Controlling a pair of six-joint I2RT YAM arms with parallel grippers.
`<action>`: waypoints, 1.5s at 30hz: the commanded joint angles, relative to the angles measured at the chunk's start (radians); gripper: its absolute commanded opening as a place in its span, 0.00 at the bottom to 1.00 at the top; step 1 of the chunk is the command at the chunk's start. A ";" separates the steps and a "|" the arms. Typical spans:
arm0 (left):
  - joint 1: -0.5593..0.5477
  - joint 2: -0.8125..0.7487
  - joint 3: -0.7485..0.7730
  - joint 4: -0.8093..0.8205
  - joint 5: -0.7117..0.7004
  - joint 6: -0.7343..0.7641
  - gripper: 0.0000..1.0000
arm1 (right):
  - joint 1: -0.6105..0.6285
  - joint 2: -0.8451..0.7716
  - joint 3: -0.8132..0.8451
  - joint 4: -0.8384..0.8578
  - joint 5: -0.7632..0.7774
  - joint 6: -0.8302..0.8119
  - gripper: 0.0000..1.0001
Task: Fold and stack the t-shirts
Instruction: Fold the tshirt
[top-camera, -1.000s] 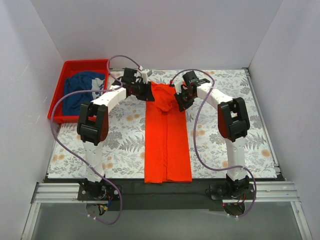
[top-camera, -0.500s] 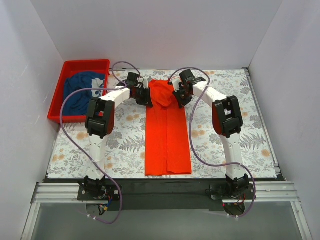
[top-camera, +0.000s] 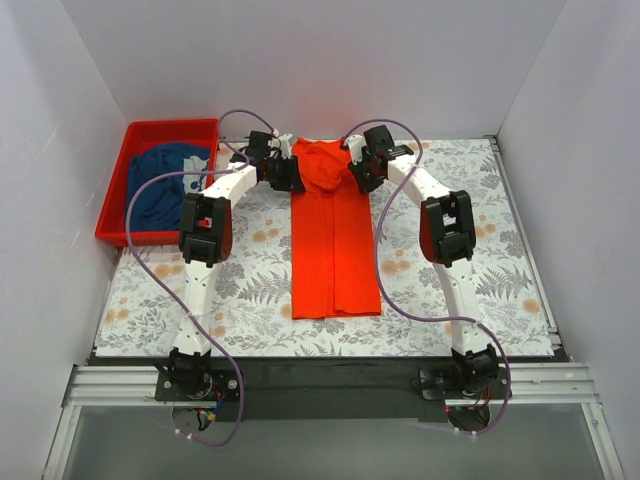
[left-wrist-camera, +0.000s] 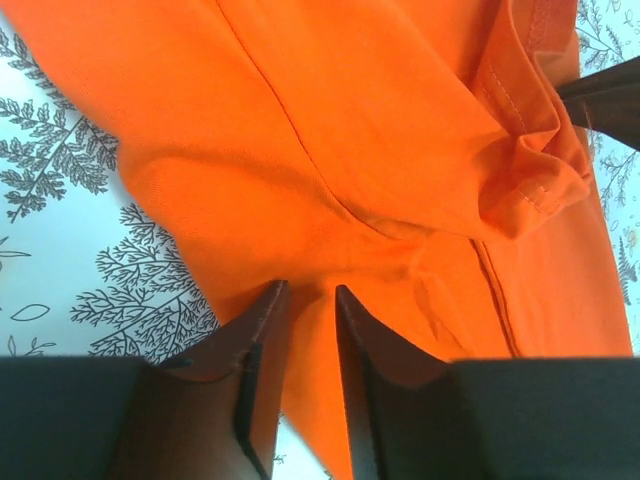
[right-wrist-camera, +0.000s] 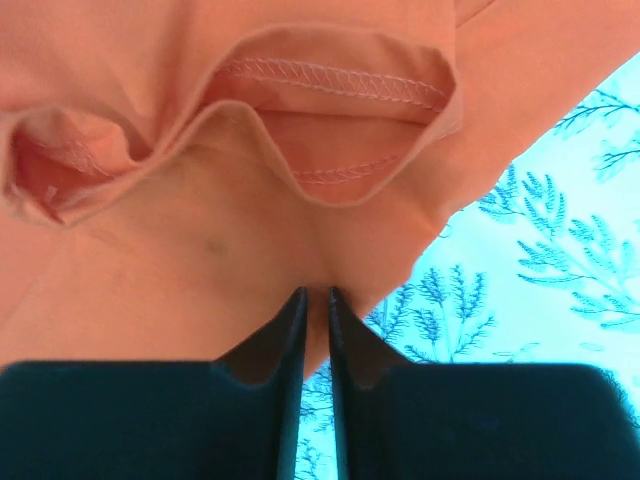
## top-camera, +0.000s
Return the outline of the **orange t shirt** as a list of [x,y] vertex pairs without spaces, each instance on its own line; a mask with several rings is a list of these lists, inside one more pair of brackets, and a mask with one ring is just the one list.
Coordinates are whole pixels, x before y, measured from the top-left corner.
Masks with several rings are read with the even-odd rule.
[[349,153],[337,141],[303,138],[293,153],[306,191],[291,196],[292,317],[379,315],[370,201]]

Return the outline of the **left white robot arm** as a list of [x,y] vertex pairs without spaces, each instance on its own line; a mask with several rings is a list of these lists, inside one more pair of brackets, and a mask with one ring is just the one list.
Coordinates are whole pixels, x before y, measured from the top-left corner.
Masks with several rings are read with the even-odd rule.
[[248,144],[232,156],[230,173],[183,200],[179,248],[185,263],[183,303],[189,313],[180,324],[168,364],[161,372],[190,399],[206,398],[214,388],[212,344],[205,338],[209,332],[207,310],[222,263],[231,254],[232,210],[262,181],[276,191],[305,191],[292,146],[290,134],[253,131]]

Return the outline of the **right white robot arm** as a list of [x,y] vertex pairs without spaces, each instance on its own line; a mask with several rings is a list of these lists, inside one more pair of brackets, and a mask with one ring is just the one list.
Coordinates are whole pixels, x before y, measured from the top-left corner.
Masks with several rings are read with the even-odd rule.
[[362,134],[349,131],[340,148],[350,155],[348,169],[360,192],[371,193],[387,181],[396,186],[384,212],[401,192],[419,208],[419,246],[444,293],[453,362],[443,373],[424,374],[422,381],[442,392],[479,395],[497,379],[499,362],[493,337],[480,320],[473,284],[476,232],[470,195],[433,177],[422,165],[423,148],[396,143],[384,125]]

